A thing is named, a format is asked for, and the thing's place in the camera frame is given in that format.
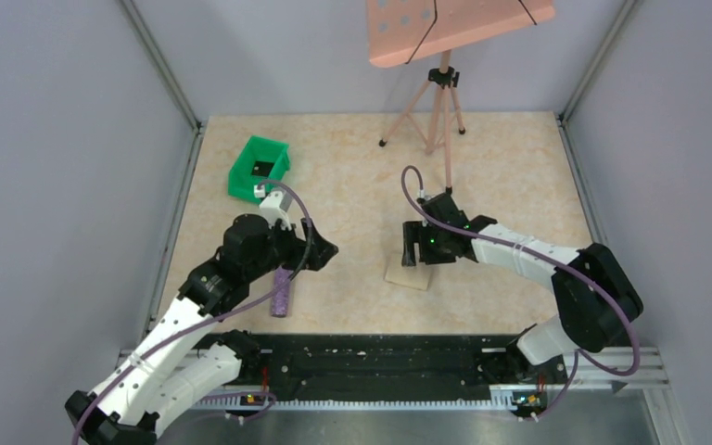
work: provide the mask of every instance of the robotic arm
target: robotic arm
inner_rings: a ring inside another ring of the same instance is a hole
[[[575,276],[559,270],[550,262],[531,255],[527,249],[568,265],[583,273],[614,297],[629,321],[642,313],[642,302],[609,248],[593,243],[576,249],[555,246],[533,236],[521,235],[486,216],[468,220],[450,195],[443,193],[417,200],[422,210],[435,220],[474,234],[502,240],[503,243],[476,239],[438,228],[428,221],[405,222],[403,266],[455,262],[465,257],[471,261],[508,268],[540,285],[554,295],[558,315],[531,326],[512,343],[507,353],[518,374],[533,366],[572,350],[599,352],[625,330],[616,312]]]
[[[133,367],[85,419],[83,439],[91,445],[153,444],[176,417],[257,360],[260,346],[232,331],[197,362],[171,376],[184,355],[214,328],[214,324],[197,330],[194,326],[232,311],[249,295],[250,283],[278,267],[318,271],[337,254],[337,247],[313,225],[311,238],[296,237],[287,216],[290,203],[289,195],[275,190],[261,202],[261,215],[236,217],[214,256],[193,269],[135,352],[90,392],[76,391],[70,396],[65,408],[77,424],[97,394],[119,378],[127,365]],[[308,227],[305,219],[302,225]],[[185,330],[190,332],[142,359],[160,342]]]

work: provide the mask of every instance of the green basket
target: green basket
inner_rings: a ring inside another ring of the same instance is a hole
[[[251,136],[228,174],[228,195],[260,203],[254,186],[266,178],[281,180],[290,170],[288,144],[259,136]],[[266,192],[273,188],[266,185]]]

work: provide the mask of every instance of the gray wall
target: gray wall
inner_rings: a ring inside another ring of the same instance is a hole
[[[136,340],[191,143],[113,1],[0,1],[0,444]]]
[[[647,1],[572,122],[694,443],[712,443],[712,2]]]
[[[438,65],[373,67],[363,0],[137,4],[199,116],[398,111]],[[555,4],[552,21],[453,52],[465,109],[564,107],[622,0]]]

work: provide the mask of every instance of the wooden tripod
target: wooden tripod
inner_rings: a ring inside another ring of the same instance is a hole
[[[400,116],[391,124],[388,131],[381,137],[380,146],[385,146],[388,139],[397,131],[402,121],[406,118],[413,124],[413,127],[422,137],[425,142],[425,153],[427,155],[434,152],[437,148],[443,146],[444,158],[446,162],[446,193],[451,194],[451,122],[449,99],[454,104],[454,117],[457,119],[457,127],[460,134],[465,134],[465,125],[463,124],[463,112],[460,109],[460,98],[457,96],[457,82],[460,73],[453,67],[449,66],[451,59],[451,50],[444,51],[440,54],[440,66],[437,69],[430,70],[427,80],[419,88],[419,91],[408,104],[408,107],[400,114]],[[431,83],[435,83],[439,88],[435,90],[435,100],[432,106],[432,116],[430,117],[427,135],[422,131],[421,125],[413,117],[413,107],[416,102],[422,97]],[[438,136],[438,118],[439,114],[443,114],[443,135],[440,139]]]

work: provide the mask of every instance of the tabletop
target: tabletop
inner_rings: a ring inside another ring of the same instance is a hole
[[[160,313],[195,266],[223,241],[223,231],[258,207],[227,194],[227,176],[253,134],[290,144],[283,181],[304,200],[320,234],[339,254],[291,285],[290,314],[269,303],[219,324],[265,333],[511,334],[556,313],[547,290],[497,266],[460,260],[434,266],[427,291],[384,281],[388,257],[402,252],[402,223],[418,220],[400,187],[416,165],[426,191],[443,190],[443,153],[425,155],[407,122],[385,147],[377,142],[396,115],[319,114],[212,117],[184,208]],[[422,121],[424,115],[418,116]],[[465,113],[465,135],[452,140],[454,199],[469,218],[490,216],[551,244],[586,247],[591,236],[549,112]],[[409,176],[415,193],[416,183]],[[298,206],[290,211],[298,223]],[[270,273],[249,299],[271,289]]]

